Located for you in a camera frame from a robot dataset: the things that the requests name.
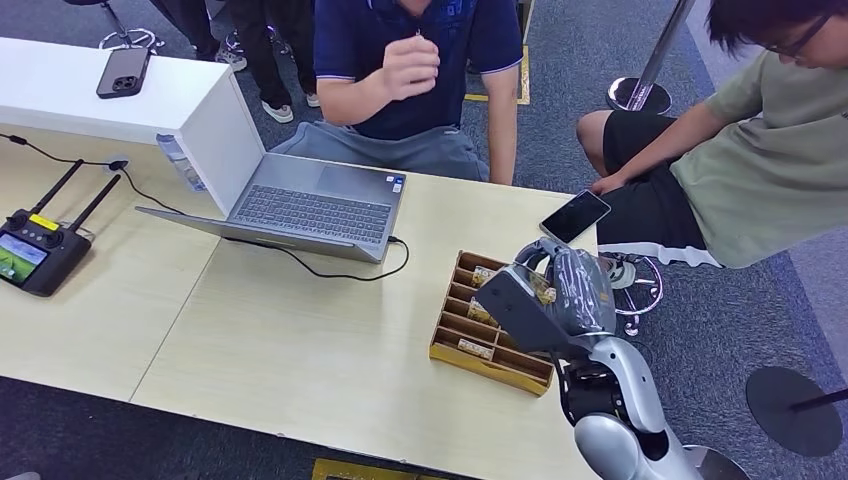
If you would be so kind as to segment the person's right hand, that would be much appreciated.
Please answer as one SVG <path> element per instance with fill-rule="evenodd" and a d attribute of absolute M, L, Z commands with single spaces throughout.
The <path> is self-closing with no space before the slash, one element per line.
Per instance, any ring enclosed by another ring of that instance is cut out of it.
<path fill-rule="evenodd" d="M 421 35 L 389 43 L 384 51 L 381 77 L 391 101 L 402 101 L 431 91 L 440 66 L 435 43 Z"/>
<path fill-rule="evenodd" d="M 626 175 L 622 175 L 620 172 L 617 172 L 595 181 L 591 185 L 590 191 L 596 195 L 605 195 L 623 187 L 627 181 L 628 178 Z"/>

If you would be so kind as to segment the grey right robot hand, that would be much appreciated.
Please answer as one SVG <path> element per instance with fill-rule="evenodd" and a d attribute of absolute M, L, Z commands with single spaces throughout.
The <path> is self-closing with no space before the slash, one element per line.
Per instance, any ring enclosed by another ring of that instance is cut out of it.
<path fill-rule="evenodd" d="M 553 322 L 570 337 L 613 336 L 617 318 L 612 288 L 597 258 L 542 237 L 525 246 L 515 262 L 534 271 L 544 259 L 544 277 L 556 290 L 555 300 L 545 306 Z"/>

